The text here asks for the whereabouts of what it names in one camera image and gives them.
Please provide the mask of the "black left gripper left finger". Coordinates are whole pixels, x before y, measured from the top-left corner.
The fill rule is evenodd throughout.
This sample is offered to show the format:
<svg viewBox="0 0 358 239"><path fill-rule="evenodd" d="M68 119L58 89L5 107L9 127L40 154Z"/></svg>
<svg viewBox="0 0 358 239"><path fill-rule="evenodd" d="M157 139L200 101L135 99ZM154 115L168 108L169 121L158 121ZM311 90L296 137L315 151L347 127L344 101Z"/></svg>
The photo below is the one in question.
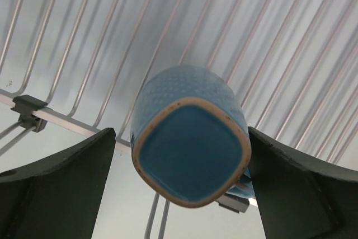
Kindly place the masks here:
<svg viewBox="0 0 358 239"><path fill-rule="evenodd" d="M115 149L106 128L1 173L1 238L91 238Z"/></svg>

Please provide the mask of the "light blue mug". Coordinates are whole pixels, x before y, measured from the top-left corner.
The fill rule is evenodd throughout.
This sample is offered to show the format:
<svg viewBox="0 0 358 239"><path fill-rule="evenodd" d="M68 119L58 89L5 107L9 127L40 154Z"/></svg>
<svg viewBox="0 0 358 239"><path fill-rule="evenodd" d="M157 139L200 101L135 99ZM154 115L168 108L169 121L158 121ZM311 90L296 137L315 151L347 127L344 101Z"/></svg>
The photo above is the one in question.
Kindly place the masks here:
<svg viewBox="0 0 358 239"><path fill-rule="evenodd" d="M255 195L243 111L224 80L203 67L177 65L149 80L134 106L130 144L140 177L179 206Z"/></svg>

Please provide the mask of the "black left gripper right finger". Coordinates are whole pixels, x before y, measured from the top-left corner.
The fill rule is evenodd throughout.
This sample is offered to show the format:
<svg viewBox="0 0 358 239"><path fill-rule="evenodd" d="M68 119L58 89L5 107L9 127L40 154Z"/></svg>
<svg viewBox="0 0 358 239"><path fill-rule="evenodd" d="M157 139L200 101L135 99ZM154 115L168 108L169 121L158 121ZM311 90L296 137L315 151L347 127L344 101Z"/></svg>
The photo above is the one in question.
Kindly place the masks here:
<svg viewBox="0 0 358 239"><path fill-rule="evenodd" d="M266 238L357 238L357 171L249 128L249 172Z"/></svg>

